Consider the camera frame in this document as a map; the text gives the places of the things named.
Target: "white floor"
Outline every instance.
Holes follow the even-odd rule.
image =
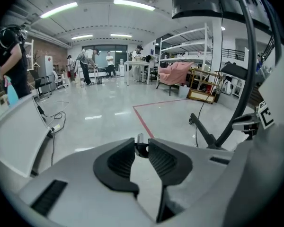
[[[66,113],[65,127],[55,137],[53,163],[56,163],[76,150],[136,138],[139,133],[144,134],[144,142],[154,136],[194,147],[195,126],[189,125],[188,119],[191,113],[198,115],[203,103],[179,98],[177,89],[172,89],[169,96],[167,86],[160,85],[155,89],[155,81],[149,86],[133,82],[127,86],[123,78],[117,78],[103,79],[102,85],[81,87],[79,82],[70,84],[66,89],[54,91],[50,98],[39,104],[48,116],[59,111]],[[200,120],[218,138],[233,112],[221,104],[204,104]],[[63,119],[48,118],[46,121],[52,127],[63,124]],[[233,131],[223,147],[234,150],[245,138],[245,134]],[[197,139],[199,147],[207,147],[200,132]],[[47,140],[35,164],[39,173],[50,167],[52,151],[53,140]],[[12,191],[17,192],[29,181],[1,165],[1,177]],[[147,159],[136,158],[131,180],[140,185],[139,203],[155,218],[160,200],[160,179]],[[158,187],[149,191],[149,181],[155,181]]]

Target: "pink blanket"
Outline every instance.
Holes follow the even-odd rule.
[[[166,68],[159,67],[160,82],[167,85],[185,83],[186,74],[193,62],[175,62]]]

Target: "refrigerator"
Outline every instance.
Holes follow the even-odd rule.
[[[56,84],[55,84],[55,76],[53,74],[53,57],[50,55],[41,55],[40,58],[37,60],[38,65],[40,66],[38,68],[38,74],[39,77],[49,77],[49,81],[51,82],[50,88],[51,91],[56,89]],[[42,93],[47,93],[49,92],[48,85],[45,85],[41,87]]]

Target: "brick wall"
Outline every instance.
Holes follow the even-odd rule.
[[[66,70],[67,49],[30,36],[27,38],[27,42],[31,42],[32,39],[34,40],[34,53],[38,51],[37,57],[40,55],[50,55],[53,57],[53,64],[59,65],[59,71]],[[27,74],[27,79],[29,83],[34,81],[29,72]]]

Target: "red floor line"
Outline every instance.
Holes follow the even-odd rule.
[[[152,132],[150,131],[150,129],[147,127],[146,123],[144,122],[143,118],[141,117],[141,115],[138,113],[138,111],[134,108],[135,106],[133,106],[133,109],[136,113],[136,115],[138,116],[138,119],[140,120],[141,124],[143,125],[144,129],[146,130],[146,132],[148,133],[148,135],[150,136],[150,138],[155,138],[152,134]]]
[[[172,101],[164,101],[164,102],[151,103],[151,104],[142,104],[142,105],[136,105],[136,106],[133,106],[133,108],[135,108],[135,107],[141,107],[141,106],[147,106],[147,105],[153,105],[153,104],[171,103],[171,102],[183,101],[183,100],[188,100],[188,99],[187,99],[187,98],[185,98],[185,99],[178,99],[178,100],[172,100]]]

